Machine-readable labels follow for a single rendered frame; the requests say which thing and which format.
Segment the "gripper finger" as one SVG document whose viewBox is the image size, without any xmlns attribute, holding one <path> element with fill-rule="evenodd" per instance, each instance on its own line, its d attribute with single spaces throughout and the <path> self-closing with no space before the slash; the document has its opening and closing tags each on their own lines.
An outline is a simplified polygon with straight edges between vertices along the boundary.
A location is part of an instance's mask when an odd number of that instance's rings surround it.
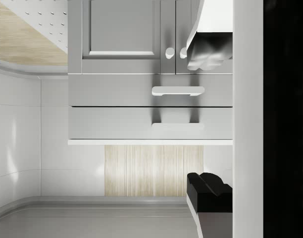
<svg viewBox="0 0 303 238">
<path fill-rule="evenodd" d="M 187 174 L 187 204 L 199 238 L 233 238 L 232 187 L 219 176 Z"/>
<path fill-rule="evenodd" d="M 233 0 L 200 0 L 187 39 L 187 69 L 213 70 L 233 58 Z"/>
</svg>

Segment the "white cabinet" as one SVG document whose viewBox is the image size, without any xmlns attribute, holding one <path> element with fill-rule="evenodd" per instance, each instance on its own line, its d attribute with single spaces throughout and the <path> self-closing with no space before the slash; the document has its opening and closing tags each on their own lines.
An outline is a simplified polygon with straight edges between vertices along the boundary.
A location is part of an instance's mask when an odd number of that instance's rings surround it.
<svg viewBox="0 0 303 238">
<path fill-rule="evenodd" d="M 199 3 L 68 0 L 69 144 L 232 144 L 232 59 L 187 69 Z"/>
</svg>

